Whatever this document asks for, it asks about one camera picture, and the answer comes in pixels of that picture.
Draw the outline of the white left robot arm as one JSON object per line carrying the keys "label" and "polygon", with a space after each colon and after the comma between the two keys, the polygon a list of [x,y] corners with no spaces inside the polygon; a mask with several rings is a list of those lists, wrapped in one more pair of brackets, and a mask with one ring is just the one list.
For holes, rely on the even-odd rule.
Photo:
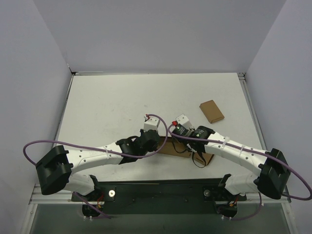
{"label": "white left robot arm", "polygon": [[95,176],[78,172],[97,166],[135,162],[156,151],[159,142],[156,130],[141,130],[140,136],[124,138],[96,150],[65,150],[62,145],[55,146],[36,164],[41,193],[51,195],[68,190],[88,200],[96,200],[100,188]]}

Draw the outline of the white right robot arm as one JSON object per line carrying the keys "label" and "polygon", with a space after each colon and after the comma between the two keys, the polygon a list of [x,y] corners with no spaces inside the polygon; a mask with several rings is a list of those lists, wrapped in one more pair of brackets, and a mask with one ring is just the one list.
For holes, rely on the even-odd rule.
{"label": "white right robot arm", "polygon": [[170,133],[191,151],[220,156],[250,171],[248,175],[230,175],[225,180],[229,193],[260,192],[272,199],[282,197],[291,172],[280,150],[253,149],[204,126],[192,130],[178,124]]}

